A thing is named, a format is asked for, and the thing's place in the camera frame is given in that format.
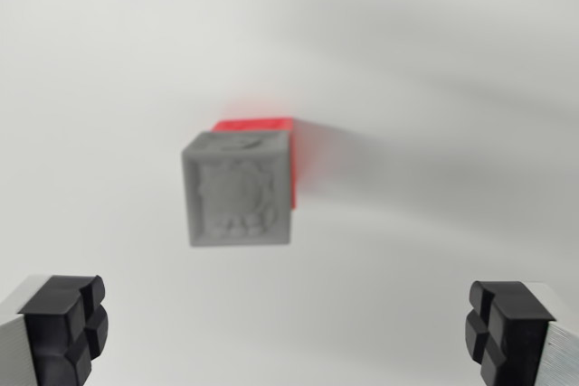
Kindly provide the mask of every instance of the red object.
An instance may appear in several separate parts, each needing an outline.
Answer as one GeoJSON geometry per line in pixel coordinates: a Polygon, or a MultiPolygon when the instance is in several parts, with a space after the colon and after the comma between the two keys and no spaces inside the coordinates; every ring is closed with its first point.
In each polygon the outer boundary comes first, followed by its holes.
{"type": "Polygon", "coordinates": [[[293,118],[227,119],[214,125],[213,131],[289,131],[289,158],[291,160],[291,208],[296,208],[296,159],[293,135],[293,118]]]}

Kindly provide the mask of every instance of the white backdrop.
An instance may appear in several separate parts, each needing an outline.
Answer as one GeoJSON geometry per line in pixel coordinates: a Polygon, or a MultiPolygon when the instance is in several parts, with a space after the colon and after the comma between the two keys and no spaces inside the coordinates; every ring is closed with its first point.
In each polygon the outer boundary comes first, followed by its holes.
{"type": "Polygon", "coordinates": [[[92,386],[481,385],[475,279],[579,312],[577,0],[0,0],[0,296],[100,274],[92,386]],[[283,247],[190,249],[179,153],[300,119],[283,247]]]}

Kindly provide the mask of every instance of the black rubber pad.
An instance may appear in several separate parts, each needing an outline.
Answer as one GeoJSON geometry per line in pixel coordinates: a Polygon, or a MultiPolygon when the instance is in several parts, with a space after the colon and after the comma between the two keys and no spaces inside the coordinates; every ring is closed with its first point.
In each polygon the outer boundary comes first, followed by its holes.
{"type": "Polygon", "coordinates": [[[102,279],[51,277],[22,308],[38,386],[82,386],[107,341],[102,279]]]}
{"type": "Polygon", "coordinates": [[[553,316],[521,282],[474,282],[466,342],[488,386],[533,386],[553,316]]]}

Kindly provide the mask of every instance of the cube face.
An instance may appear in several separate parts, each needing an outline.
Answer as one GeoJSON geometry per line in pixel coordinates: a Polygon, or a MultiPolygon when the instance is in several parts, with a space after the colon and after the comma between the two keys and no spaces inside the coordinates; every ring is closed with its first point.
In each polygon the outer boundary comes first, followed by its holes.
{"type": "Polygon", "coordinates": [[[290,241],[287,131],[215,131],[183,152],[193,246],[290,241]]]}

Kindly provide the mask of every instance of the gray cube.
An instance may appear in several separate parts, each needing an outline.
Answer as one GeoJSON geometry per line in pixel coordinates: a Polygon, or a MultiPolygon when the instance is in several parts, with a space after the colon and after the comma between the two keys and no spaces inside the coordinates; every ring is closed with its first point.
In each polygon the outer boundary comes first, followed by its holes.
{"type": "Polygon", "coordinates": [[[204,132],[182,157],[191,245],[290,242],[289,132],[204,132]]]}

